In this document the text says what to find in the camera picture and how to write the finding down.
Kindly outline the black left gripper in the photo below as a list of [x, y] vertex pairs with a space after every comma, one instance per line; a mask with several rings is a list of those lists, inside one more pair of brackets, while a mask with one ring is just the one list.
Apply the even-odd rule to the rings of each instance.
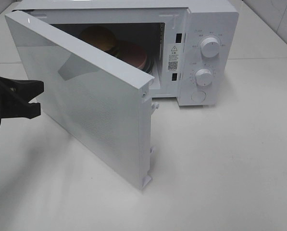
[[40, 103], [29, 103], [44, 92], [39, 80], [0, 77], [0, 118], [28, 118], [41, 115]]

